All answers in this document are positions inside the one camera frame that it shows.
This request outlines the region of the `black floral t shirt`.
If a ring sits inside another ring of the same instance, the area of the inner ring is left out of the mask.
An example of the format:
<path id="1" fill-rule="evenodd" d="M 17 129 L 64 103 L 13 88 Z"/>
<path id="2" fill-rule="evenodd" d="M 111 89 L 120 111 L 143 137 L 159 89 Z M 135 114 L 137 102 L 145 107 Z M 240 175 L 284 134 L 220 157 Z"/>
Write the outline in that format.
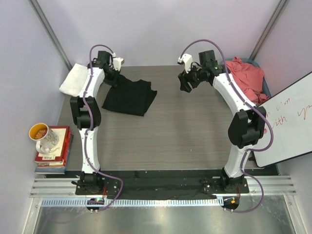
<path id="1" fill-rule="evenodd" d="M 120 75 L 117 87 L 111 87 L 102 108 L 111 112 L 144 116 L 157 95 L 152 90 L 151 82 L 145 80 L 131 81 Z"/>

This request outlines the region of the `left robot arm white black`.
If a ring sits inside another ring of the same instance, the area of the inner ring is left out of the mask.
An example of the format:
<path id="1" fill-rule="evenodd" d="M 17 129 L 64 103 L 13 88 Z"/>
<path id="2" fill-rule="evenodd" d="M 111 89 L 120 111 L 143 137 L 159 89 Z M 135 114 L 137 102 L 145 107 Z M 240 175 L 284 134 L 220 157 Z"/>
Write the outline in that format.
<path id="1" fill-rule="evenodd" d="M 104 189 L 100 175 L 97 135 L 101 124 L 101 113 L 96 101 L 103 82 L 115 85 L 123 59 L 114 53 L 98 51 L 97 57 L 88 64 L 87 79 L 76 97 L 70 98 L 73 122 L 78 128 L 82 144 L 82 169 L 76 185 L 77 195 L 98 195 Z"/>

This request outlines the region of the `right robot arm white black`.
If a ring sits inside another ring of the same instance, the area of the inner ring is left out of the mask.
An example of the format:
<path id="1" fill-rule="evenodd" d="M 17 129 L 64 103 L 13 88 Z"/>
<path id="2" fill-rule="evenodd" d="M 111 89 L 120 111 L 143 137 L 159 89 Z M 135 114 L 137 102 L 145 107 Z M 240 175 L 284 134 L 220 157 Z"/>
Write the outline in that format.
<path id="1" fill-rule="evenodd" d="M 218 64 L 213 50 L 199 53 L 200 62 L 190 54 L 183 54 L 177 62 L 184 66 L 178 75 L 180 90 L 191 92 L 202 82 L 208 82 L 223 97 L 230 108 L 233 119 L 228 128 L 231 150 L 226 165 L 222 168 L 220 189 L 235 193 L 242 185 L 247 158 L 264 135 L 266 110 L 256 107 L 240 90 L 226 63 Z"/>

